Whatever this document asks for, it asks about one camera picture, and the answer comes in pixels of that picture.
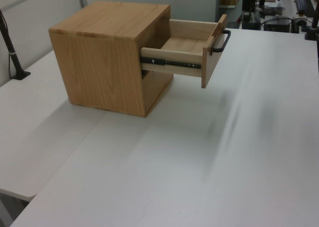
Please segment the dark robot gripper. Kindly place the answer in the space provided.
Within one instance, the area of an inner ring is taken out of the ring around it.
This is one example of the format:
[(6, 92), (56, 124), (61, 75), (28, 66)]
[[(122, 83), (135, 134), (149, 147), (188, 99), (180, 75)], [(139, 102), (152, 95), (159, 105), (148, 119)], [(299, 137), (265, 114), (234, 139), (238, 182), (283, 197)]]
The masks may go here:
[(250, 23), (252, 28), (259, 28), (259, 15), (255, 13), (255, 4), (256, 0), (242, 0), (242, 28), (248, 28)]

